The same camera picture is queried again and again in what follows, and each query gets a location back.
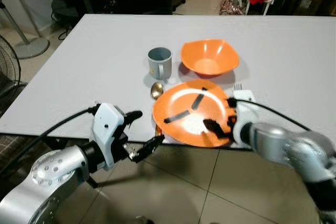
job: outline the orange plate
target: orange plate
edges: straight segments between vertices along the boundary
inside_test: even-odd
[[[200,93],[204,96],[198,108],[193,110],[192,104]],[[216,120],[224,132],[229,132],[227,118],[235,115],[235,111],[228,108],[226,99],[225,92],[210,81],[188,81],[163,93],[154,104],[153,117],[156,124],[166,134],[181,143],[199,147],[218,147],[229,143],[229,139],[219,140],[215,133],[206,129],[203,120]],[[186,110],[190,112],[189,115],[170,123],[164,123],[164,119]]]
[[[181,50],[183,64],[201,74],[218,75],[239,65],[239,56],[222,39],[204,39],[185,43]]]

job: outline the orange bowl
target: orange bowl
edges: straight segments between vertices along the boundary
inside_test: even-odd
[[[204,39],[185,43],[181,50],[183,64],[197,73],[218,75],[239,65],[237,52],[223,39]]]

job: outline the gold spoon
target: gold spoon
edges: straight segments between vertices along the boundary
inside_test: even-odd
[[[151,97],[157,100],[160,96],[162,96],[164,90],[163,86],[159,82],[155,82],[151,87]],[[156,125],[155,126],[155,136],[162,135],[162,130]]]
[[[163,86],[159,82],[155,82],[151,87],[151,97],[157,100],[163,94]]]

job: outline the fork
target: fork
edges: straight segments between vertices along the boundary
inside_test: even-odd
[[[241,83],[237,83],[237,84],[234,85],[234,89],[235,90],[242,90],[243,87],[242,87]]]

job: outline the mug handle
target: mug handle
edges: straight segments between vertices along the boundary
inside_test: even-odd
[[[159,74],[160,74],[160,79],[162,79],[163,75],[164,75],[164,73],[163,73],[163,65],[162,64],[159,65]]]

